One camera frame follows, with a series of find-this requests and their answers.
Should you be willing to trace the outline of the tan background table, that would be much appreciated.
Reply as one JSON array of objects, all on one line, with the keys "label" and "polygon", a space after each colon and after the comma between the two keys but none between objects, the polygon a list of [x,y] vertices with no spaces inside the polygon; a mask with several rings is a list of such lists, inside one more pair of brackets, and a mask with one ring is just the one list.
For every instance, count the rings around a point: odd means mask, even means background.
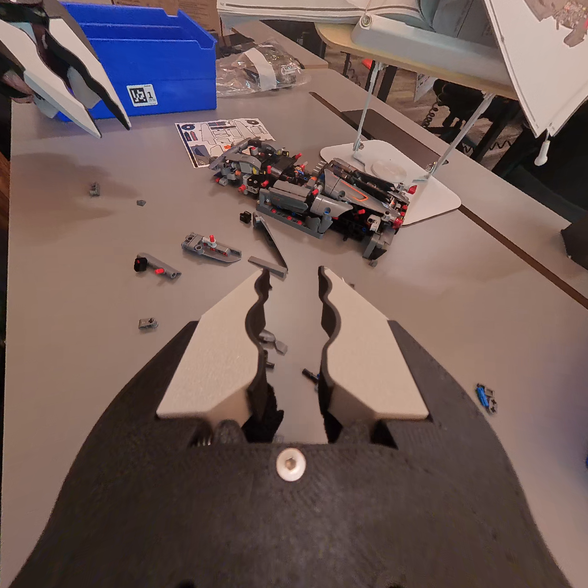
[{"label": "tan background table", "polygon": [[359,31],[350,24],[316,24],[322,40],[339,51],[386,65],[518,99],[498,49],[413,29],[391,21],[392,34]]}]

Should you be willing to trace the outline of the sticker sheet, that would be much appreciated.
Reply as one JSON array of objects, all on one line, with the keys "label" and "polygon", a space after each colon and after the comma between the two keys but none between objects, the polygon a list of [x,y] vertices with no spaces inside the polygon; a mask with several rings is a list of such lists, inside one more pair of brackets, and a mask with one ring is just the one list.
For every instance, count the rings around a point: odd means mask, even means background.
[{"label": "sticker sheet", "polygon": [[260,138],[272,141],[273,136],[257,117],[217,119],[206,122],[176,122],[175,128],[195,169],[206,168],[232,145]]}]

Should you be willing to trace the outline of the dark grey toy piece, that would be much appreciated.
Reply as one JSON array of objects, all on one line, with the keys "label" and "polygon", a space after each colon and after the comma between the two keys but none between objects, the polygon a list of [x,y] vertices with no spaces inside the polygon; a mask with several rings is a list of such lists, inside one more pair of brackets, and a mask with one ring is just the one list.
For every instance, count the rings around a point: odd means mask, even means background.
[{"label": "dark grey toy piece", "polygon": [[275,350],[280,355],[286,355],[286,353],[288,352],[288,346],[282,341],[278,340],[272,332],[266,329],[263,329],[261,331],[261,333],[258,336],[258,339],[264,345],[273,345]]}]

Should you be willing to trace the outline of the instruction booklet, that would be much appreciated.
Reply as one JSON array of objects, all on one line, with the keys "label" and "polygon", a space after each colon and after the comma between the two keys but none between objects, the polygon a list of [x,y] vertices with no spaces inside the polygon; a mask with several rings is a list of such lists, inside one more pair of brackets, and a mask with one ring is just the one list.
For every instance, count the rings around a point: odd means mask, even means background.
[{"label": "instruction booklet", "polygon": [[217,1],[226,25],[253,19],[356,24],[366,13],[501,51],[535,136],[587,100],[587,1]]}]

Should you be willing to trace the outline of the grey beam sub-assembly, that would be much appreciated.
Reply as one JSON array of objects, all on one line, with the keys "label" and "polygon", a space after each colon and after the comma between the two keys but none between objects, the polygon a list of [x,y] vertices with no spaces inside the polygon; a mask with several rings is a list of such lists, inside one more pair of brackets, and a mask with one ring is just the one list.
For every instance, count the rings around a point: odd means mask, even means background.
[{"label": "grey beam sub-assembly", "polygon": [[222,263],[234,263],[242,259],[241,251],[219,243],[212,234],[207,236],[192,232],[183,240],[181,247],[190,254]]}]

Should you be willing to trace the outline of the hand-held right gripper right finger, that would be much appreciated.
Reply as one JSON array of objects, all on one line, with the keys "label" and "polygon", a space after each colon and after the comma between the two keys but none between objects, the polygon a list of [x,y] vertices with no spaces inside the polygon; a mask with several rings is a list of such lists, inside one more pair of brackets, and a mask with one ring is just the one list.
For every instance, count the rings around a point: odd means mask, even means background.
[{"label": "hand-held right gripper right finger", "polygon": [[321,326],[319,407],[342,427],[425,420],[429,410],[386,316],[325,266],[318,269]]}]

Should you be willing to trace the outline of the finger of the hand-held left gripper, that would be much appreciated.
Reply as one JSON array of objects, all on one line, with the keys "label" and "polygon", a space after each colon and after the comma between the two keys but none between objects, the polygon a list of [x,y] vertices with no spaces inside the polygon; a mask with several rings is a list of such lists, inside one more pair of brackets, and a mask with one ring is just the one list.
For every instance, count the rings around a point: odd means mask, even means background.
[{"label": "finger of the hand-held left gripper", "polygon": [[4,21],[1,21],[1,54],[16,66],[19,76],[34,94],[94,137],[102,137],[85,106],[43,62],[36,42],[25,31]]},{"label": "finger of the hand-held left gripper", "polygon": [[126,129],[129,116],[82,28],[59,1],[28,1],[31,37],[42,62],[88,113],[102,102]]}]

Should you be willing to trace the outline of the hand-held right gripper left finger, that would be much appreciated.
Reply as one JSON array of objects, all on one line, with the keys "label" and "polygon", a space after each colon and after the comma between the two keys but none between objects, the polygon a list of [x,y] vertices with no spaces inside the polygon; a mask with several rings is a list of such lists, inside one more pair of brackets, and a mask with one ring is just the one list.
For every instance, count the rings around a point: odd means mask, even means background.
[{"label": "hand-held right gripper left finger", "polygon": [[269,398],[258,340],[269,271],[257,270],[198,321],[156,415],[208,422],[261,420]]}]

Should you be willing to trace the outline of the clear bag with paper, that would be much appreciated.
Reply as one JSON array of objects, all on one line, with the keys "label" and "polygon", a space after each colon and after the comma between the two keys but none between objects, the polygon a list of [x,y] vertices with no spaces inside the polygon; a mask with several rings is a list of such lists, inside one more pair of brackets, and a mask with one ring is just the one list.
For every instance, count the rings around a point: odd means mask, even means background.
[{"label": "clear bag with paper", "polygon": [[218,98],[278,92],[301,87],[311,80],[301,62],[273,40],[218,59],[216,71]]}]

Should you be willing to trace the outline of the grey triangular panel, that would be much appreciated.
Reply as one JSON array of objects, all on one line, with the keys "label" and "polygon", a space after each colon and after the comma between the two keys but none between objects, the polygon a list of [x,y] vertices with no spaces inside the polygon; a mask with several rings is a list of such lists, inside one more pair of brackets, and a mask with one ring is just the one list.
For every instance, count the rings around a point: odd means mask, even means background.
[{"label": "grey triangular panel", "polygon": [[263,235],[270,250],[274,251],[275,254],[277,255],[277,260],[278,260],[277,264],[282,265],[284,267],[287,267],[287,269],[288,269],[288,265],[283,257],[281,250],[279,249],[279,246],[275,242],[275,239],[272,235],[272,232],[270,231],[270,229],[268,227],[268,224],[267,224],[265,218],[255,212],[255,213],[253,213],[252,223],[253,223],[253,229],[257,230],[261,235]]}]

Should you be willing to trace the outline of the blue bin with square tag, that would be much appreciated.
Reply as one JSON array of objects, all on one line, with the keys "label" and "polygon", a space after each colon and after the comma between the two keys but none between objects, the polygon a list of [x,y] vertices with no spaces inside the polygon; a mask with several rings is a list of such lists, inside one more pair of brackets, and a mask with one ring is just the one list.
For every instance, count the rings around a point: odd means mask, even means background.
[{"label": "blue bin with square tag", "polygon": [[129,117],[217,107],[216,39],[185,12],[64,2]]}]

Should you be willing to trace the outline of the white book stand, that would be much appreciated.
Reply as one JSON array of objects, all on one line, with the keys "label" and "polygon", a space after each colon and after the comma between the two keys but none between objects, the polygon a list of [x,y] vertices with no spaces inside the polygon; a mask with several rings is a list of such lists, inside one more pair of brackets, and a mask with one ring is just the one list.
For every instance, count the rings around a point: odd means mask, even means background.
[{"label": "white book stand", "polygon": [[[355,27],[354,33],[359,31],[374,31],[392,34],[393,26],[390,25],[391,21],[400,22],[380,17],[373,13],[366,13],[362,15],[361,19],[356,24],[351,26]],[[434,37],[435,40],[440,40],[440,36],[443,35],[413,26],[410,27],[434,33],[436,35]],[[463,40],[447,35],[443,36]],[[488,96],[482,100],[482,104],[485,107],[489,105],[490,100],[496,95],[492,92],[486,93]],[[411,180],[412,185],[416,186],[415,195],[410,197],[410,205],[404,223],[405,226],[443,215],[447,212],[457,210],[460,207],[462,202],[459,196],[448,187],[445,187],[445,185],[443,185],[438,179],[435,179],[435,175],[437,175],[440,170],[440,164],[446,161],[449,154],[455,149],[454,146],[447,147],[443,156],[433,156],[434,164],[432,167],[435,171],[428,172],[425,170],[428,163],[418,164],[415,156],[402,155],[400,149],[396,146],[392,146],[389,141],[373,139],[367,140],[364,143],[364,149],[360,149],[358,146],[353,149],[352,144],[348,143],[323,148],[320,154],[322,157],[327,158],[327,160],[340,158],[349,164],[358,165],[361,171],[382,172],[384,179],[394,178],[392,172],[394,171],[395,166],[403,168],[407,173],[406,179]]]}]

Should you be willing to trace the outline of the toy car model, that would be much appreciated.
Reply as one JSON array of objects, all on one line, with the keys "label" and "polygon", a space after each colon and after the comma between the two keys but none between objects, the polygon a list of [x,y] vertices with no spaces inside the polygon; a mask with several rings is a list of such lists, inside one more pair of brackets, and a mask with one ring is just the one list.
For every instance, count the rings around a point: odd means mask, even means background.
[{"label": "toy car model", "polygon": [[233,144],[210,162],[219,185],[256,197],[256,210],[317,239],[332,229],[362,244],[374,267],[404,224],[417,185],[389,182],[342,159],[307,173],[301,154],[259,137]]}]

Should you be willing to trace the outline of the cardboard box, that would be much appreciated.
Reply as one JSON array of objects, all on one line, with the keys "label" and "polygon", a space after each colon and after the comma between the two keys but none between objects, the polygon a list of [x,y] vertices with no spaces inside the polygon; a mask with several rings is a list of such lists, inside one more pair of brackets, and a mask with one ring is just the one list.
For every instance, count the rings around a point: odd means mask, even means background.
[{"label": "cardboard box", "polygon": [[112,1],[112,3],[162,8],[170,16],[176,16],[178,11],[183,11],[205,30],[222,33],[223,27],[217,11],[217,1]]}]

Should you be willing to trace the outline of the grey panel with black connector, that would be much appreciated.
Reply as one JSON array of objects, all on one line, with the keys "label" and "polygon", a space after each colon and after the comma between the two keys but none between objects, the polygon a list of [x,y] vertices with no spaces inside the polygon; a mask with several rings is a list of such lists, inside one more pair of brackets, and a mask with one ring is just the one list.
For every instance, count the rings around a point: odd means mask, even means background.
[{"label": "grey panel with black connector", "polygon": [[148,269],[152,269],[156,275],[166,276],[172,280],[182,275],[179,270],[158,260],[153,255],[143,252],[138,253],[134,261],[134,271],[138,273],[145,272]]}]

